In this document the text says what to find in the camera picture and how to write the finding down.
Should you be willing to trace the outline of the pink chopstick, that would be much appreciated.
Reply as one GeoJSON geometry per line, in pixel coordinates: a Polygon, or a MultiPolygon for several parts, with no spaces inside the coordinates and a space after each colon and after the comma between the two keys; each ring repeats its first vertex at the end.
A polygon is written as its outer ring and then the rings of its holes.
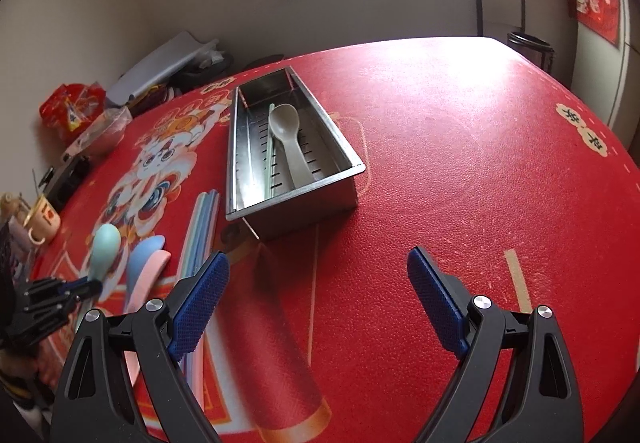
{"type": "Polygon", "coordinates": [[[206,197],[206,192],[201,192],[201,194],[198,195],[198,198],[196,198],[194,202],[194,208],[192,210],[188,231],[186,232],[186,239],[184,240],[184,244],[182,247],[179,265],[181,279],[190,276],[193,243],[194,241],[196,241],[196,237],[198,237],[198,222],[200,221],[203,204],[205,203],[206,197]]]}

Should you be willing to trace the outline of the green ceramic spoon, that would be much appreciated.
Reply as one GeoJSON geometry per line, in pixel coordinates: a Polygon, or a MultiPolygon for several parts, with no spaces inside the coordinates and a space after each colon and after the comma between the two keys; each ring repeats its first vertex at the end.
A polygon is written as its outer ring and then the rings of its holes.
{"type": "Polygon", "coordinates": [[[84,315],[93,307],[93,304],[107,297],[107,274],[118,257],[121,241],[119,229],[111,223],[102,224],[96,231],[91,247],[87,279],[97,281],[101,285],[101,292],[96,298],[82,301],[75,322],[75,330],[79,328],[84,315]]]}

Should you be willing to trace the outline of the blue ceramic spoon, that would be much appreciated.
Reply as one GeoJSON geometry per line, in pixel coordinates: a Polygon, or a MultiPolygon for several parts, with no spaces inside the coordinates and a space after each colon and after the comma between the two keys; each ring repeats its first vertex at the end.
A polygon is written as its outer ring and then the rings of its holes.
{"type": "Polygon", "coordinates": [[[163,235],[153,235],[146,237],[143,241],[140,241],[134,250],[131,251],[126,267],[126,299],[125,304],[131,297],[131,293],[134,291],[134,285],[142,273],[144,264],[149,260],[149,257],[157,250],[164,247],[165,237],[163,235]]]}

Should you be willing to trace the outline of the pink ceramic spoon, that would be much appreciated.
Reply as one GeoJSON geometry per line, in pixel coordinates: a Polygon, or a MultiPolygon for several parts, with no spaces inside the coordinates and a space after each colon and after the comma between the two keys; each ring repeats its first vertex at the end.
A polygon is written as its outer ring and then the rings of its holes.
{"type": "MultiPolygon", "coordinates": [[[[127,304],[126,313],[136,313],[140,307],[149,300],[155,281],[160,277],[163,269],[169,262],[171,254],[166,250],[156,250],[150,255],[142,267],[139,278],[134,285],[130,300],[127,304]]],[[[125,352],[125,363],[127,366],[129,381],[134,385],[140,373],[140,364],[134,352],[125,352]]]]}

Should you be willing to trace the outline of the blue chopstick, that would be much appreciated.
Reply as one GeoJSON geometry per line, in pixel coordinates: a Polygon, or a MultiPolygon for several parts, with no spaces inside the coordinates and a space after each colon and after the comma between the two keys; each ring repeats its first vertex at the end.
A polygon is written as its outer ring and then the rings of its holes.
{"type": "MultiPolygon", "coordinates": [[[[200,252],[198,252],[198,263],[203,264],[212,253],[215,237],[215,229],[217,222],[217,214],[219,208],[219,192],[216,189],[212,189],[205,201],[206,207],[206,221],[204,226],[206,232],[204,236],[204,243],[202,244],[200,252]]],[[[204,356],[205,356],[205,335],[201,335],[198,340],[198,345],[192,354],[192,391],[194,397],[198,401],[198,405],[203,407],[204,401],[204,356]]]]}

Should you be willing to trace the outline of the white mug with red print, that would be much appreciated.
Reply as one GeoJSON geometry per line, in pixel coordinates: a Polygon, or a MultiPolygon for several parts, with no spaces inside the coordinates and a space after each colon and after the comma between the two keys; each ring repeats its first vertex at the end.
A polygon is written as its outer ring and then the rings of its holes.
{"type": "Polygon", "coordinates": [[[58,233],[61,218],[45,195],[40,195],[26,215],[23,227],[36,247],[50,243],[58,233]]]}

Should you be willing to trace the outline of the black device on table edge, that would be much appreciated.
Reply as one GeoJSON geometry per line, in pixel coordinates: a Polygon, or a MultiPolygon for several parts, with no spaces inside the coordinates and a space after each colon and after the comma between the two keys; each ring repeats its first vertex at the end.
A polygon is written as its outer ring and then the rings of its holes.
{"type": "Polygon", "coordinates": [[[85,181],[91,168],[91,161],[86,156],[65,156],[59,166],[50,166],[37,184],[37,188],[54,210],[61,212],[85,181]]]}

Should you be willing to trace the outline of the red festive table mat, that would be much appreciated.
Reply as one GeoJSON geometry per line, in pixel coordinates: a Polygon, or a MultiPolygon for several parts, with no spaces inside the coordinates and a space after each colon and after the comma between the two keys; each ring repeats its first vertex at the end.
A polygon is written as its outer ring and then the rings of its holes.
{"type": "Polygon", "coordinates": [[[204,362],[224,441],[416,436],[456,367],[407,276],[418,246],[500,307],[552,308],[594,437],[639,351],[639,170],[614,133],[491,39],[291,66],[366,171],[355,210],[265,244],[224,220],[210,236],[232,264],[204,362]]]}

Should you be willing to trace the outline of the stainless steel cutlery tray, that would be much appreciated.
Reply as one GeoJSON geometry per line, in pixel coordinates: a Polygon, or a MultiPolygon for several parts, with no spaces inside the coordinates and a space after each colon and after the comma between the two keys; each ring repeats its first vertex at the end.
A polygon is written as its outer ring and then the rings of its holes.
{"type": "Polygon", "coordinates": [[[230,110],[226,219],[267,239],[357,206],[366,165],[290,67],[240,84],[230,110]]]}

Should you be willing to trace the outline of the metal bowl with plastic wrap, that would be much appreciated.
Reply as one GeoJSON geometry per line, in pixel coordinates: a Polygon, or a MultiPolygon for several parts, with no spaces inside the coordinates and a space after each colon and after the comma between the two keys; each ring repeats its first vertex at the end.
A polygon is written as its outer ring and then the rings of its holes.
{"type": "Polygon", "coordinates": [[[66,148],[61,161],[67,162],[78,156],[93,159],[107,155],[122,141],[131,121],[132,117],[127,107],[104,110],[66,148]]]}

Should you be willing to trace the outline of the red snack bag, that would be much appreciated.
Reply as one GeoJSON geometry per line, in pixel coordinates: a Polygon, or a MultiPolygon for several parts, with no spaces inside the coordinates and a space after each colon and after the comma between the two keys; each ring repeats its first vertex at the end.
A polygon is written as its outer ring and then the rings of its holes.
{"type": "Polygon", "coordinates": [[[42,123],[68,147],[104,111],[106,92],[93,83],[61,84],[39,107],[42,123]]]}

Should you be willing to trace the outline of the beige ceramic spoon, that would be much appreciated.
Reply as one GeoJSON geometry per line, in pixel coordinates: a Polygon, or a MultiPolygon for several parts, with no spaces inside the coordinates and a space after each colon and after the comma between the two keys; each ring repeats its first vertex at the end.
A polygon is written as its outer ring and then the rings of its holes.
{"type": "Polygon", "coordinates": [[[297,140],[299,125],[299,115],[294,106],[281,104],[274,107],[271,115],[272,134],[282,145],[288,172],[295,188],[314,183],[314,174],[310,172],[297,140]]]}

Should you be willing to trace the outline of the white folded board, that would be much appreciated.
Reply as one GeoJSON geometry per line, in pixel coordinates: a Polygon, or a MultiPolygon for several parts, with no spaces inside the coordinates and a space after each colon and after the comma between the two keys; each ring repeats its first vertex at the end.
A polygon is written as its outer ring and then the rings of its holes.
{"type": "Polygon", "coordinates": [[[200,42],[190,32],[181,31],[157,47],[126,71],[106,91],[105,107],[119,108],[144,93],[152,85],[170,78],[192,60],[216,51],[218,40],[200,42]]]}

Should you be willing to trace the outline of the black round trash bin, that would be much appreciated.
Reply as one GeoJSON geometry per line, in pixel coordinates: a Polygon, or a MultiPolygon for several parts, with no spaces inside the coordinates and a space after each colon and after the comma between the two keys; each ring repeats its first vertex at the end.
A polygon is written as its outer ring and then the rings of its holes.
{"type": "Polygon", "coordinates": [[[554,49],[546,41],[521,31],[510,31],[508,45],[546,73],[552,73],[554,49]]]}

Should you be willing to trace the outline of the white refrigerator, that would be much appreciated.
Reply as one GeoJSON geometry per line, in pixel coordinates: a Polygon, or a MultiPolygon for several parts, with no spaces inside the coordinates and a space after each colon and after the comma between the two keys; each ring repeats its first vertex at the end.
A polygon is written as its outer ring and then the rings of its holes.
{"type": "Polygon", "coordinates": [[[620,0],[614,46],[577,21],[572,92],[628,146],[639,124],[639,12],[620,0]]]}

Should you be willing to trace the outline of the black metal chair frame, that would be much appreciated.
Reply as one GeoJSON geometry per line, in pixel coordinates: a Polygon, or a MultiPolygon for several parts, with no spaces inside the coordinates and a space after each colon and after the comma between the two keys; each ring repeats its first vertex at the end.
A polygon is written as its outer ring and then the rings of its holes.
{"type": "Polygon", "coordinates": [[[508,34],[526,30],[526,0],[475,0],[478,36],[508,42],[508,34]]]}

